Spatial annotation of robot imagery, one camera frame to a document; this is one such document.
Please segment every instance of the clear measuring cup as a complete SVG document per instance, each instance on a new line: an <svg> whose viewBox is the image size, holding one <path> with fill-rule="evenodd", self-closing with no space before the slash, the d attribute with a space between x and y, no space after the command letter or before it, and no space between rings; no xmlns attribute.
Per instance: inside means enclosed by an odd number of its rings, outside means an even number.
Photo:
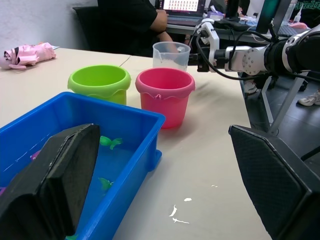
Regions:
<svg viewBox="0 0 320 240"><path fill-rule="evenodd" d="M187 70L191 48L179 42L162 41L153 45L153 67Z"/></svg>

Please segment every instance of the white table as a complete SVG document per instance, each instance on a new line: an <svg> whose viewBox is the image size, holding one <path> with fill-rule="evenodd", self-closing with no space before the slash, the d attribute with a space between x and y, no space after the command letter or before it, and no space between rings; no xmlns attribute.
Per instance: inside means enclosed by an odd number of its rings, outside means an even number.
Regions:
<svg viewBox="0 0 320 240"><path fill-rule="evenodd" d="M63 48L56 53L57 59L24 72L0 70L0 127L67 91L70 73L87 65L123 64L132 77L128 105L140 107L134 80L152 67L151 58ZM250 125L240 84L215 73L198 73L196 67L188 72L196 91L184 123L160 131L162 160L147 175L114 239L270 240L244 187L228 135L231 124ZM174 218L188 223L169 217L174 205Z"/></svg>

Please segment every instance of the blue plastic tray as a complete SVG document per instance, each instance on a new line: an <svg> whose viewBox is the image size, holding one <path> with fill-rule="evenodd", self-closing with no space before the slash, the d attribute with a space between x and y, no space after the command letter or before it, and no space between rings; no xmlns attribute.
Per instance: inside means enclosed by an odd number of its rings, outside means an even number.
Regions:
<svg viewBox="0 0 320 240"><path fill-rule="evenodd" d="M158 164L157 136L164 121L161 114L63 92L0 128L0 187L31 162L50 136L98 124L101 135L123 143L113 150L99 146L76 235L77 240L111 240L147 173ZM114 184L103 191L99 178Z"/></svg>

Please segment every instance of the green cup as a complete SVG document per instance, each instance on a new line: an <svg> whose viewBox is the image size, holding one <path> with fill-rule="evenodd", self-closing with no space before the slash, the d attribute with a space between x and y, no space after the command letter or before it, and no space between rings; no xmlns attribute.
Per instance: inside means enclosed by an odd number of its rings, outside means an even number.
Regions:
<svg viewBox="0 0 320 240"><path fill-rule="evenodd" d="M68 89L77 94L126 105L130 83L131 77L122 67L93 65L73 72L68 80Z"/></svg>

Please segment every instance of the pink bag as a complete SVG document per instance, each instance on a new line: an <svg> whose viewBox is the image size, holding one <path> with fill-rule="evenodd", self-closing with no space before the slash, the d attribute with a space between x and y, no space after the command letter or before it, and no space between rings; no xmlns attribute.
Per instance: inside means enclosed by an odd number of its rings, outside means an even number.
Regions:
<svg viewBox="0 0 320 240"><path fill-rule="evenodd" d="M23 45L4 51L0 57L0 67L3 69L26 69L26 65L53 59L56 57L52 46L45 42L39 45Z"/></svg>

